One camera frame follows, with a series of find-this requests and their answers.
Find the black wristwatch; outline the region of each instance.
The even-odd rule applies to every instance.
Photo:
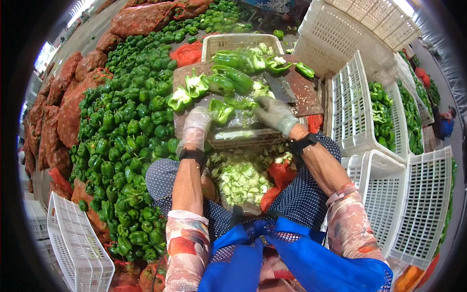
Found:
[[[182,149],[178,159],[182,161],[182,159],[194,159],[199,164],[199,173],[203,173],[204,167],[207,163],[207,155],[204,151],[196,148],[196,150],[188,150],[186,148]]]
[[[305,149],[306,147],[308,147],[310,145],[315,145],[316,143],[318,143],[318,138],[316,137],[316,135],[313,134],[313,133],[309,133],[308,135],[306,135],[301,140],[292,142],[290,144],[289,148],[290,148],[290,151],[294,155],[301,158],[300,155],[302,154],[303,149]]]

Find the knife blade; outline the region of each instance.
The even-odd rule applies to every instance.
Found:
[[[269,85],[272,93],[278,100],[282,100],[286,103],[296,103],[297,98],[290,88],[289,83],[285,80],[284,77],[273,77],[269,73],[263,73],[264,79]]]

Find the plastic glove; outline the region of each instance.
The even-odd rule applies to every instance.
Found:
[[[260,105],[263,105],[267,110],[261,107],[255,107],[253,112],[266,125],[279,130],[286,138],[289,137],[290,130],[298,123],[298,119],[290,111],[288,104],[267,96],[261,96],[257,99]]]
[[[204,151],[204,142],[209,132],[211,121],[216,114],[216,111],[211,112],[204,107],[197,107],[190,112],[183,125],[183,138],[175,151],[177,156],[180,155],[184,147],[198,148]]]

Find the gray work glove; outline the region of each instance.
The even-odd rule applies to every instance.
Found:
[[[298,123],[298,119],[290,111],[288,104],[267,96],[261,96],[256,100],[267,110],[261,107],[255,107],[253,112],[266,125],[279,130],[286,138],[289,137],[290,130]]]

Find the floral sleeve cover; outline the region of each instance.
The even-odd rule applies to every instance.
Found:
[[[183,210],[172,210],[168,217],[169,267],[164,291],[197,291],[208,264],[209,220]]]
[[[355,185],[344,185],[327,204],[329,249],[339,256],[374,258],[387,264]]]

